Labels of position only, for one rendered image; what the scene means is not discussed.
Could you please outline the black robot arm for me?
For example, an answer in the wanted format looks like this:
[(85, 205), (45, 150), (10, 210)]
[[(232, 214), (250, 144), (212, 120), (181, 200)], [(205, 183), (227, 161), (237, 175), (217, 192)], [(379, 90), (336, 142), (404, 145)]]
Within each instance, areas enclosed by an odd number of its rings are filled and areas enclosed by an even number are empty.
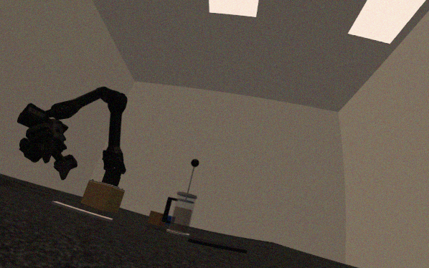
[[(42, 123), (49, 123), (51, 128), (60, 128), (64, 133), (69, 127), (59, 120), (71, 118), (80, 108), (99, 99), (107, 103), (110, 110), (108, 148), (103, 150), (102, 158), (104, 163), (103, 170), (105, 170), (102, 183), (113, 184), (118, 187), (121, 174), (126, 172), (121, 151), (121, 116), (128, 102), (125, 94), (103, 86), (74, 100), (56, 103), (50, 110), (41, 110), (30, 103), (20, 113), (17, 122), (28, 128)], [(20, 140), (19, 147), (24, 157), (31, 162), (36, 163), (42, 158), (39, 149), (35, 148), (27, 138)]]

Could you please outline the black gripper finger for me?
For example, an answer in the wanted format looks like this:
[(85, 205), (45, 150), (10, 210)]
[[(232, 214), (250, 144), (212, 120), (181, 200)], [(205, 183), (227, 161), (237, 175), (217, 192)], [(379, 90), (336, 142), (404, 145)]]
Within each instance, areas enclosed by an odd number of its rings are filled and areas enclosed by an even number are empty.
[(29, 140), (35, 148), (39, 149), (44, 163), (49, 163), (52, 156), (52, 150), (54, 148), (56, 138), (51, 132), (45, 133), (44, 135), (37, 136)]
[(65, 178), (67, 178), (66, 176), (68, 175), (70, 169), (75, 166), (75, 162), (70, 159), (69, 161), (65, 161), (64, 163), (60, 163), (56, 166), (53, 166), (57, 171), (59, 171), (60, 173), (60, 178), (61, 180), (65, 180)]

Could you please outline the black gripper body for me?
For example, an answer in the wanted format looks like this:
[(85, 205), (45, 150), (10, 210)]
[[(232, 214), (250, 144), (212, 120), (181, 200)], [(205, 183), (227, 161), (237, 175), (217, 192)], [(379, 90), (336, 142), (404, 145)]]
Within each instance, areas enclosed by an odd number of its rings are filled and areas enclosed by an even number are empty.
[(54, 162), (54, 166), (72, 159), (75, 162), (75, 166), (73, 166), (72, 168), (76, 168), (77, 167), (77, 161), (76, 161), (76, 159), (74, 159), (74, 157), (72, 155), (63, 156), (61, 154), (61, 152), (66, 150), (67, 147), (64, 144), (64, 141), (66, 141), (66, 137), (63, 135), (63, 132), (61, 131), (60, 128), (51, 128), (49, 123), (42, 123), (42, 124), (35, 125), (33, 127), (30, 127), (29, 129), (27, 129), (26, 137), (27, 137), (27, 139), (30, 140), (30, 139), (35, 138), (37, 136), (44, 135), (45, 133), (48, 133), (48, 132), (51, 132), (53, 134), (53, 136), (56, 138), (54, 148), (52, 150), (52, 157), (55, 158), (55, 160), (56, 160)]

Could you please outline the glass french press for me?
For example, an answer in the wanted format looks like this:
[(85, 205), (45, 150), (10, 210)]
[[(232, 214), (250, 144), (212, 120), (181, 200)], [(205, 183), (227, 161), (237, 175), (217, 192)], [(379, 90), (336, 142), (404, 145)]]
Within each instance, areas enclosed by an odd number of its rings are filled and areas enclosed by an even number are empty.
[[(199, 165), (199, 161), (197, 159), (194, 159), (192, 160), (191, 165), (193, 166), (193, 174), (194, 167), (197, 167)], [(163, 222), (170, 224), (169, 229), (167, 229), (166, 232), (179, 236), (189, 237), (188, 231), (192, 221), (192, 213), (194, 210), (196, 199), (197, 196), (189, 193), (189, 188), (187, 193), (178, 192), (177, 198), (168, 197), (162, 219)], [(171, 200), (175, 201), (174, 211), (171, 216), (171, 221), (167, 221), (169, 209), (171, 206)]]

